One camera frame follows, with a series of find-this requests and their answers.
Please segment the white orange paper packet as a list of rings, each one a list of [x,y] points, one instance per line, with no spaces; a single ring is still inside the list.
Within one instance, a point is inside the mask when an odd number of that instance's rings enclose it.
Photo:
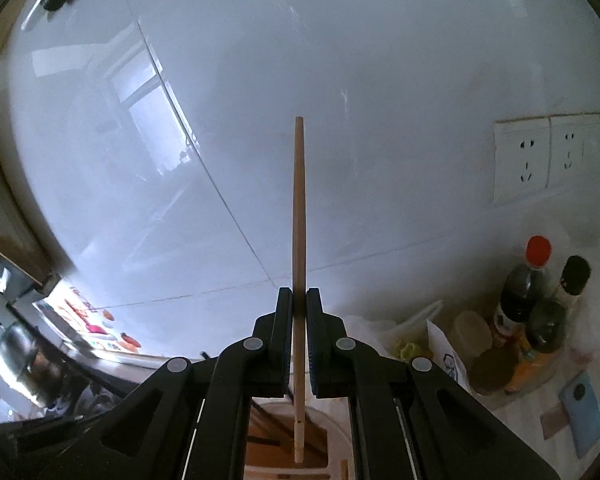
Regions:
[[[427,334],[432,360],[449,376],[449,378],[452,378],[457,385],[460,385],[469,392],[470,385],[466,367],[452,347],[452,344],[449,343],[443,330],[434,324],[434,322],[427,321]]]

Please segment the white plastic bag left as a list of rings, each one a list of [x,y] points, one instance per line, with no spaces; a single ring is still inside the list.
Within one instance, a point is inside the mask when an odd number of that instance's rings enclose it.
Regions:
[[[391,320],[369,321],[357,315],[345,316],[343,323],[351,338],[368,344],[385,358],[398,360],[390,353],[391,344],[396,337],[417,338],[422,348],[428,352],[427,321],[432,322],[442,308],[443,301],[435,301],[401,323]]]

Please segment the beige round utensil holder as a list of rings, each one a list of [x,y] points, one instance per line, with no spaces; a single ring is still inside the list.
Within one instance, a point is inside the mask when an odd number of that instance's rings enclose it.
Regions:
[[[259,403],[288,399],[257,399]],[[311,401],[306,406],[314,420],[327,431],[327,455],[304,451],[301,465],[294,462],[294,447],[282,437],[260,428],[250,415],[247,434],[246,479],[354,479],[356,477],[347,403],[345,400]]]

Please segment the jar with brown lid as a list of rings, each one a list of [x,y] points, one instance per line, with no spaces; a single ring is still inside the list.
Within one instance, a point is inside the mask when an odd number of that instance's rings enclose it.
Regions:
[[[449,341],[476,393],[490,396],[500,392],[513,378],[517,364],[513,353],[494,344],[488,323],[478,313],[460,312],[454,318]]]

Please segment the black gas stove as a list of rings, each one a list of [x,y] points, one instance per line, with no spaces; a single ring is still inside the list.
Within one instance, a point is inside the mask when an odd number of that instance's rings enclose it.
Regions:
[[[44,418],[92,416],[110,410],[136,386],[70,359],[49,360],[39,353],[29,366],[34,400]]]

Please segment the small brown card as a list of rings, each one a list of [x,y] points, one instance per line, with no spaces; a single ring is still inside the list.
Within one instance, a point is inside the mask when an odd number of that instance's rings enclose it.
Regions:
[[[567,413],[561,403],[558,403],[540,417],[544,440],[550,440],[569,425]]]

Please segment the metal pot on stove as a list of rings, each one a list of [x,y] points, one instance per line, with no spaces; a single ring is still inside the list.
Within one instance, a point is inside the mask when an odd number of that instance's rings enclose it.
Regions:
[[[0,375],[38,408],[53,408],[62,386],[61,367],[18,323],[0,322]]]

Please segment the soy sauce bottle black cap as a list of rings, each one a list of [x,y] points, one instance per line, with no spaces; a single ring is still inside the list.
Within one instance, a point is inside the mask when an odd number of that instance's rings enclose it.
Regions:
[[[570,256],[554,292],[536,304],[516,347],[518,363],[506,394],[521,392],[558,357],[567,340],[568,328],[592,274],[585,258]]]

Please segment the red cap dark bottle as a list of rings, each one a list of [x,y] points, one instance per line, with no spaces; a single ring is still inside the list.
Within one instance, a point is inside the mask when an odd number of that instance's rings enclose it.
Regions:
[[[514,266],[507,275],[490,323],[496,348],[505,347],[521,334],[532,308],[543,298],[548,282],[546,265],[552,251],[546,237],[530,237],[524,262]]]

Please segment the blue smartphone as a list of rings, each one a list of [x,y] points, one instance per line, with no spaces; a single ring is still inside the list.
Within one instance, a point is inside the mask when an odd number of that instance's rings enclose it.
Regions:
[[[574,376],[558,393],[571,429],[577,458],[583,458],[600,440],[600,404],[586,370]]]

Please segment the clear plastic bag red contents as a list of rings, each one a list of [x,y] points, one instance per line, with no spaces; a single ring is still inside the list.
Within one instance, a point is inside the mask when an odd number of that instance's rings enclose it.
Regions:
[[[570,242],[569,248],[585,258],[592,270],[576,304],[567,344],[570,361],[577,366],[585,366],[600,358],[600,238],[576,238]]]

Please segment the range hood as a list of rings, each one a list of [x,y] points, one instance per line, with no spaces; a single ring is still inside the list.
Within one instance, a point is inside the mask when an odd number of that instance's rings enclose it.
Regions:
[[[29,294],[47,297],[60,282],[50,255],[27,226],[12,233],[0,233],[0,266],[9,273],[3,292],[9,301]]]

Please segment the colourful wall stickers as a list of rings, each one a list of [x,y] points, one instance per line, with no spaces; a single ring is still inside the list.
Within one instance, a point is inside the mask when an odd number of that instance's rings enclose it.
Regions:
[[[44,301],[93,349],[140,352],[140,342],[117,326],[114,315],[94,307],[73,284],[59,282]]]

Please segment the white wall socket left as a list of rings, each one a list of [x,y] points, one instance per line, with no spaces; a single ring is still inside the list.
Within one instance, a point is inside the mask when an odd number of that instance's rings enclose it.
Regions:
[[[546,187],[550,158],[550,121],[518,119],[494,124],[495,203]]]

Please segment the white wall socket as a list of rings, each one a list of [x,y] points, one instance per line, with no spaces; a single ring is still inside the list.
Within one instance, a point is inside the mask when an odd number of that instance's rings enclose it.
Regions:
[[[550,158],[550,121],[518,119],[494,124],[495,203],[546,187]]]
[[[550,116],[547,186],[570,183],[586,169],[588,144],[600,130],[600,113]]]

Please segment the white wall socket middle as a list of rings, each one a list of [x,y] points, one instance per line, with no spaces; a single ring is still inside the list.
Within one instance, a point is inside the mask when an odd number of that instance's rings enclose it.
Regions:
[[[586,169],[588,144],[600,130],[600,113],[550,116],[547,186],[570,183]]]

